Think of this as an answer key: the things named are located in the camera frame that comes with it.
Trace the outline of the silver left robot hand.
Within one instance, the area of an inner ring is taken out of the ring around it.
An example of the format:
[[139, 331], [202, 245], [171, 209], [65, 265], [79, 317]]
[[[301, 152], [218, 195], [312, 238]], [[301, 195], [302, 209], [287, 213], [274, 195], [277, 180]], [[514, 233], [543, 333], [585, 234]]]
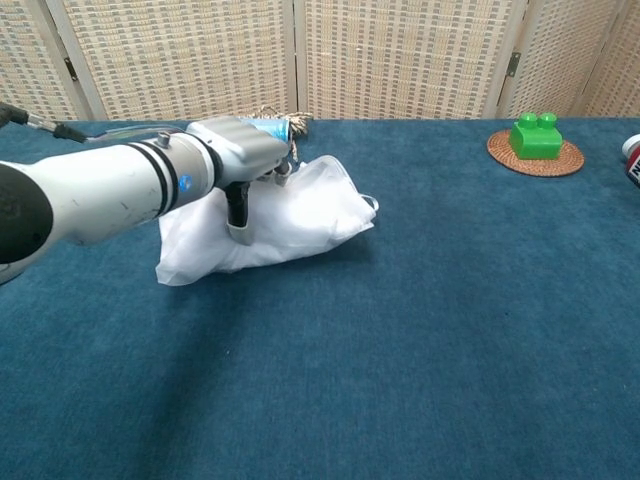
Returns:
[[237, 243], [252, 244], [250, 184], [265, 176], [289, 176], [289, 142], [236, 117], [193, 122], [187, 132], [204, 141], [220, 158], [222, 170], [216, 175], [215, 187], [226, 197], [227, 229]]

